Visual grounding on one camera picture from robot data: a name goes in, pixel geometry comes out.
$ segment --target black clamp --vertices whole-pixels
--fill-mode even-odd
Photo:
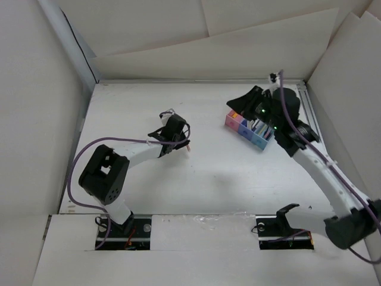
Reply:
[[[291,228],[286,218],[286,213],[288,213],[294,207],[299,207],[299,204],[289,204],[276,212],[275,224],[281,233],[280,236],[282,237],[287,237],[295,232],[295,229]]]
[[[270,75],[271,82],[276,81],[276,74]],[[285,104],[289,117],[295,127],[309,142],[319,142],[318,135],[312,128],[298,120],[300,99],[294,90],[283,88]],[[299,149],[305,149],[305,142],[289,126],[283,112],[280,89],[270,93],[259,86],[254,86],[242,97],[230,100],[227,105],[247,120],[259,119],[274,129],[274,137],[278,144],[292,157]]]
[[[186,120],[179,116],[178,114],[172,114],[168,118],[167,124],[162,128],[153,131],[148,134],[149,137],[153,137],[160,142],[181,142],[186,139],[185,133],[183,131],[185,125],[187,125]],[[187,146],[190,143],[190,140],[186,140],[183,143],[177,145],[163,145],[161,149],[160,156],[162,157],[166,154],[172,152],[172,150],[178,150]]]

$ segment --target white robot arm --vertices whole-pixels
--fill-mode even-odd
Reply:
[[[275,74],[270,76],[274,84],[276,78]],[[349,249],[376,230],[381,200],[371,201],[328,154],[321,153],[319,137],[298,120],[300,100],[293,90],[281,87],[264,91],[255,86],[227,105],[245,119],[260,119],[273,128],[277,143],[310,174],[332,205],[332,212],[302,209],[298,204],[278,210],[269,227],[277,228],[280,237],[293,235],[295,229],[306,229],[327,236],[341,249]]]
[[[128,234],[134,215],[121,195],[127,171],[144,161],[162,157],[189,144],[189,124],[173,110],[160,114],[163,127],[148,134],[146,144],[132,143],[118,148],[100,145],[94,151],[79,185],[98,201],[110,216],[113,225]],[[184,127],[188,127],[185,136]]]

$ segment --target white table surface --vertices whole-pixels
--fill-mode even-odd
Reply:
[[[261,151],[224,125],[229,112],[226,102],[255,84],[267,87],[265,81],[98,84],[77,152],[103,136],[146,139],[147,133],[161,126],[158,114],[174,108],[191,126],[191,152],[173,151],[128,171],[123,193],[133,212],[272,214],[289,203],[329,210],[328,200],[309,174],[274,139]],[[286,87],[297,91],[295,81]],[[300,119],[307,122],[303,105]],[[96,204],[78,185],[95,148],[84,153],[73,175],[73,195],[82,203]],[[94,210],[75,206],[65,192],[60,213]]]
[[[378,285],[372,265],[319,235],[315,250],[260,250],[247,214],[154,216],[151,251],[89,251],[94,217],[53,216],[33,286]],[[368,257],[363,241],[354,249]]]

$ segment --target white panel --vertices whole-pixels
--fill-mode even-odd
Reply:
[[[381,22],[365,13],[353,33],[347,35],[347,40],[328,49],[308,83],[372,193],[381,184],[381,88],[376,84],[381,64]]]
[[[245,250],[258,247],[255,215],[153,216],[151,250]]]
[[[371,265],[349,251],[335,248],[330,241],[318,235],[315,236],[315,251],[261,251],[254,235],[252,239],[256,246],[246,250],[216,251],[202,247],[199,251],[84,251],[86,247],[79,250],[76,244],[87,240],[94,242],[96,225],[93,220],[92,215],[70,215],[59,216],[51,223],[55,225],[54,230],[49,229],[33,286],[50,286],[52,281],[55,286],[113,286],[126,283],[134,286],[378,285]],[[84,230],[79,233],[80,224]],[[187,243],[185,236],[192,235],[195,225],[188,228],[187,223],[178,223],[177,226],[171,230],[163,228],[163,231],[168,231],[170,241],[173,241],[170,237],[174,235],[180,240],[184,238]],[[237,231],[243,233],[240,226],[237,226]],[[153,229],[156,227],[160,230],[162,224],[152,226]],[[200,245],[208,240],[211,232],[207,229],[204,233],[197,231],[198,237],[201,237]],[[212,238],[216,244],[220,243],[219,238],[212,236],[209,237],[210,244]],[[354,248],[367,256],[363,242]]]
[[[381,20],[381,0],[373,0],[367,11]]]
[[[321,103],[318,101],[316,94],[314,94],[311,89],[308,90],[308,94],[314,106],[316,118],[319,123],[319,127],[324,138],[324,144],[327,147],[329,155],[332,159],[338,161],[338,167],[347,177],[349,177],[349,179],[358,189],[362,190],[364,193],[369,195],[370,198],[374,199],[374,197],[372,197],[371,194],[367,192],[367,188],[365,187],[364,181],[358,173],[358,169],[353,163],[348,150],[345,148],[328,115],[321,106]]]
[[[97,56],[208,36],[201,0],[55,0]]]
[[[107,79],[264,78],[284,69],[305,78],[326,50],[337,9],[180,45],[95,58]]]
[[[158,114],[169,108],[191,126],[190,148],[146,161],[128,171],[123,194],[140,214],[273,213],[289,203],[325,210],[330,205],[309,174],[272,140],[262,152],[224,126],[226,102],[246,94],[256,81],[235,83],[100,84],[93,94],[77,152],[104,136],[145,139],[161,126]],[[297,92],[296,85],[286,85]],[[306,122],[301,109],[300,119]],[[117,148],[122,142],[104,142]],[[95,200],[78,178],[96,146],[74,170],[72,191],[83,203]],[[93,213],[65,194],[64,213]]]
[[[333,34],[349,12],[361,15],[370,0],[202,0],[211,36],[339,7]]]
[[[55,213],[82,85],[37,1],[0,1],[0,26],[0,213]]]
[[[353,31],[357,28],[357,26],[361,23],[361,20],[359,17],[357,17],[353,13],[349,13],[348,16],[345,18],[343,23],[341,24],[340,29],[336,33],[336,36],[333,38],[330,49],[333,49],[331,46],[339,46],[342,48],[342,45],[344,42],[349,39],[349,37],[352,35]]]
[[[48,216],[0,217],[0,285],[30,286]]]

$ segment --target cable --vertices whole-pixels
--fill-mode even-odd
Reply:
[[[101,223],[101,219],[102,219],[102,218],[101,218],[100,216],[95,217],[95,224],[98,225],[98,226],[100,226],[100,227],[102,227],[102,228],[107,229],[107,225]]]
[[[102,245],[106,242],[106,239],[108,238],[108,236],[110,234],[110,230],[111,230],[111,218],[110,218],[110,216],[107,213],[105,208],[99,207],[99,206],[92,206],[90,204],[80,203],[79,201],[77,201],[73,197],[73,194],[71,193],[71,179],[73,178],[74,168],[76,167],[76,164],[77,164],[79,158],[92,145],[97,144],[97,143],[102,142],[102,141],[107,141],[107,140],[123,141],[123,142],[134,142],[134,143],[143,143],[143,144],[147,144],[147,143],[150,143],[150,144],[161,144],[161,145],[178,145],[178,144],[182,144],[182,143],[186,142],[189,139],[189,137],[191,136],[191,126],[188,123],[185,123],[185,125],[188,127],[188,135],[187,135],[187,137],[184,140],[181,140],[179,142],[146,141],[146,140],[137,140],[137,139],[128,139],[128,138],[118,138],[118,137],[102,137],[102,138],[98,138],[98,139],[88,143],[85,147],[82,148],[81,151],[78,152],[77,156],[75,156],[75,158],[73,160],[73,164],[71,165],[71,169],[69,171],[69,175],[67,176],[67,195],[69,196],[69,199],[74,204],[76,204],[77,206],[88,207],[90,209],[95,209],[95,210],[101,210],[102,212],[105,213],[105,215],[107,217],[107,222],[108,223],[107,223],[107,231],[106,231],[105,237],[104,237],[103,241],[95,247],[95,250],[97,250],[100,247],[102,247]]]
[[[127,246],[130,245],[131,237],[133,236],[133,234],[135,233],[135,231],[136,231],[136,228],[133,228],[133,229],[132,229],[132,232],[131,232],[131,234],[130,234],[130,236],[129,236],[129,239],[126,241],[126,244],[124,245],[124,249],[126,249]]]
[[[70,24],[68,18],[66,17],[65,12],[62,11],[62,9],[60,9],[60,10],[61,10],[62,14],[64,14],[64,17],[65,17],[65,19],[66,19],[66,22],[67,22],[67,24],[69,25],[69,28],[70,28],[70,30],[71,30],[71,33],[73,34],[74,40],[76,40],[76,43],[77,43],[79,49],[81,50],[83,57],[85,58],[86,64],[88,64],[88,67],[89,67],[89,69],[90,69],[91,74],[93,75],[93,78],[94,78],[95,83],[99,83],[99,81],[96,81],[95,74],[94,74],[93,70],[91,69],[91,66],[90,66],[90,64],[89,64],[89,62],[88,62],[88,59],[87,59],[86,56],[85,56],[85,52],[83,52],[82,47],[81,47],[81,45],[79,44],[79,42],[78,42],[78,40],[77,40],[76,34],[74,33],[73,28],[72,28],[72,26],[71,26],[71,24]]]
[[[279,241],[286,241],[286,240],[289,240],[290,238],[294,239],[295,237],[297,237],[298,235],[301,235],[303,234],[304,232],[308,232],[306,231],[305,229],[303,229],[302,231],[298,231],[292,235],[289,235],[288,237],[281,237],[281,238],[277,238],[276,240],[268,240],[267,242],[268,243],[278,243]]]
[[[300,133],[300,131],[295,127],[295,125],[292,123],[292,120],[290,118],[290,115],[287,111],[286,101],[285,101],[285,92],[283,90],[283,70],[279,72],[279,79],[280,79],[280,100],[282,102],[282,108],[283,112],[285,114],[286,120],[288,121],[290,127],[292,130],[299,136],[299,138],[306,143],[314,152],[317,154],[322,161],[327,165],[327,167],[332,171],[332,173],[337,177],[337,179],[348,189],[348,191],[363,205],[363,207],[366,209],[368,214],[370,215],[371,219],[376,224],[377,229],[380,232],[381,235],[381,224],[377,218],[377,216],[372,212],[372,210],[369,208],[368,204],[356,193],[356,191],[347,183],[347,181],[340,175],[340,173],[336,170],[334,165],[330,165],[328,159],[314,146],[312,145],[307,139],[305,139]],[[378,258],[375,261],[366,259],[365,257],[358,254],[356,251],[354,251],[351,247],[349,248],[350,252],[352,252],[354,255],[356,255],[361,260],[376,265],[381,263],[381,257]]]

